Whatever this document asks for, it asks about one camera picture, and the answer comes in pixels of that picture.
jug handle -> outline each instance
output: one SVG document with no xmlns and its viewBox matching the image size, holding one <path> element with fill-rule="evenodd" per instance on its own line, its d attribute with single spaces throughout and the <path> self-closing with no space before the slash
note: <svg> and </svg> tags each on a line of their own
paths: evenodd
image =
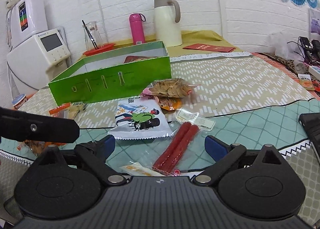
<svg viewBox="0 0 320 229">
<path fill-rule="evenodd" d="M 176 11 L 176 18 L 175 18 L 175 22 L 178 23 L 180 22 L 181 19 L 181 13 L 180 13 L 180 6 L 179 3 L 176 0 L 172 0 L 172 3 L 174 5 L 174 9 Z"/>
</svg>

red sausage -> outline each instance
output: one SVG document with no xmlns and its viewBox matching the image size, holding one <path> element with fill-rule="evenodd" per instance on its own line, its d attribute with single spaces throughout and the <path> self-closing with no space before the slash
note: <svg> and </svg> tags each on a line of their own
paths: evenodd
<svg viewBox="0 0 320 229">
<path fill-rule="evenodd" d="M 197 125 L 192 125 L 189 131 L 182 138 L 180 144 L 175 149 L 174 153 L 170 155 L 170 158 L 165 162 L 162 166 L 161 170 L 165 173 L 171 173 L 174 167 L 177 165 L 178 161 L 183 156 L 184 152 L 188 148 L 189 143 L 193 140 L 194 136 L 199 131 L 199 127 Z"/>
<path fill-rule="evenodd" d="M 163 154 L 156 160 L 156 162 L 153 164 L 153 169 L 155 170 L 161 170 L 161 167 L 164 165 L 166 160 L 170 157 L 170 155 L 174 152 L 176 147 L 179 145 L 180 141 L 184 137 L 184 135 L 188 132 L 188 130 L 191 127 L 191 123 L 185 122 L 181 125 L 178 132 L 174 136 L 172 142 L 167 147 L 167 149 L 164 151 Z"/>
</svg>

jug lid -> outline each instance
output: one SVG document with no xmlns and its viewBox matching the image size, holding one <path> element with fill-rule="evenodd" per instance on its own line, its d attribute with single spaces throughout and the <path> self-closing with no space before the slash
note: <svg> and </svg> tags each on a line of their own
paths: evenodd
<svg viewBox="0 0 320 229">
<path fill-rule="evenodd" d="M 173 6 L 172 0 L 155 0 L 155 8 Z"/>
</svg>

printed bottle graphic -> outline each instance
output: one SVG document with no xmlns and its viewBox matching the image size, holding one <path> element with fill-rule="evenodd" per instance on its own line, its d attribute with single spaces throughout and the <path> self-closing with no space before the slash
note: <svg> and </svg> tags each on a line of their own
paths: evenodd
<svg viewBox="0 0 320 229">
<path fill-rule="evenodd" d="M 118 72 L 118 75 L 119 75 L 119 79 L 120 79 L 120 85 L 123 86 L 125 83 L 124 83 L 124 78 L 123 78 L 123 75 L 122 75 L 122 72 Z"/>
</svg>

pink thermos bottle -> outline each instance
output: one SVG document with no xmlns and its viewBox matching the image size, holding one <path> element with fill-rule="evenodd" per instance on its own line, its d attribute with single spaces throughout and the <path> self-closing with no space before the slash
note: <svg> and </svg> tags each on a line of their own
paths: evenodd
<svg viewBox="0 0 320 229">
<path fill-rule="evenodd" d="M 133 45 L 145 43 L 144 32 L 142 22 L 145 22 L 146 18 L 143 14 L 132 14 L 129 16 L 131 34 L 133 39 Z"/>
</svg>

